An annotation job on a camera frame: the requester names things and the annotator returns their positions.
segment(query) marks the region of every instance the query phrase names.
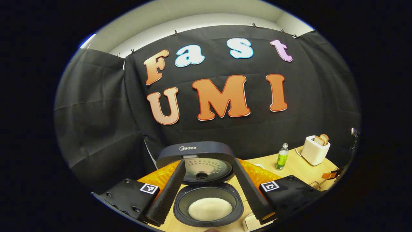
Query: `midea logo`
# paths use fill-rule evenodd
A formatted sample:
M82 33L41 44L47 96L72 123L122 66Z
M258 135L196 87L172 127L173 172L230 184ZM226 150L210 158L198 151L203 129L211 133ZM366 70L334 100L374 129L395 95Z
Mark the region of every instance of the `midea logo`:
M196 149L196 147L185 147L185 146L179 147L179 150L180 150L180 151L191 150L191 149Z

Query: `blue letter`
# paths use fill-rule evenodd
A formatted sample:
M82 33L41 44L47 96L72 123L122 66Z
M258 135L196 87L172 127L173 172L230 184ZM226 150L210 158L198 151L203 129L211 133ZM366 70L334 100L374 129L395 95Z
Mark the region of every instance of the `blue letter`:
M230 39L227 41L227 46L232 48L230 54L236 58L251 58L253 56L252 44L247 39Z
M178 55L178 57L175 60L175 65L179 68L188 66L189 64L200 64L205 60L205 56L202 56L200 47L197 45L182 47L176 55Z

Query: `black fabric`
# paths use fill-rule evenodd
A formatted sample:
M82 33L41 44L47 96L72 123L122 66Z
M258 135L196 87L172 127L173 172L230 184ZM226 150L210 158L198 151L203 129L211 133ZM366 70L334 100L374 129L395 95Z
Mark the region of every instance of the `black fabric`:
M361 106L355 78L338 51L319 33L308 32L297 42L310 57L321 84L322 133L327 134L331 142L327 158L343 167L350 160L350 147L354 142L350 129L361 132Z
M126 97L124 60L80 49L57 90L54 120L61 153L81 182L100 194L154 169Z
M254 55L235 59L227 40L245 38ZM270 41L287 46L292 62L281 59ZM176 52L198 45L205 60L179 68ZM144 61L167 49L162 78L146 85ZM272 112L266 75L280 74L288 108ZM199 97L192 87L208 78L222 91L226 79L244 75L250 115L199 121ZM164 115L170 114L163 91L177 87L179 120L158 123L147 95L161 93ZM155 41L125 59L80 49L59 84L55 125L64 159L76 176L96 193L124 178L138 179L155 170L155 160L166 146L185 142L217 141L229 145L241 159L277 153L283 143L302 146L305 137L325 133L332 144L327 158L337 166L349 161L351 127L360 126L360 109L353 76L339 53L318 33L295 39L291 35L251 26L212 26L184 31Z

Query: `plastic bottle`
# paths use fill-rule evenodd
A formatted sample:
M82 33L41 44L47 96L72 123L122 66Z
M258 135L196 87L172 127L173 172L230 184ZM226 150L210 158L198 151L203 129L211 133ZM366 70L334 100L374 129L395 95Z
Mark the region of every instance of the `plastic bottle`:
M288 154L289 154L288 144L284 143L282 148L279 150L278 162L275 166L277 170L283 169L286 163L286 159L288 158Z

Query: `ceiling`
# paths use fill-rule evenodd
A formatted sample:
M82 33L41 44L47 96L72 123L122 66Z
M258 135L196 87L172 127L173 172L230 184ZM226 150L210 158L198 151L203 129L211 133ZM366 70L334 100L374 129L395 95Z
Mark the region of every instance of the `ceiling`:
M276 23L285 12L261 0L154 0L103 27L93 38L90 48L110 52L127 39L156 25L212 13L240 14Z

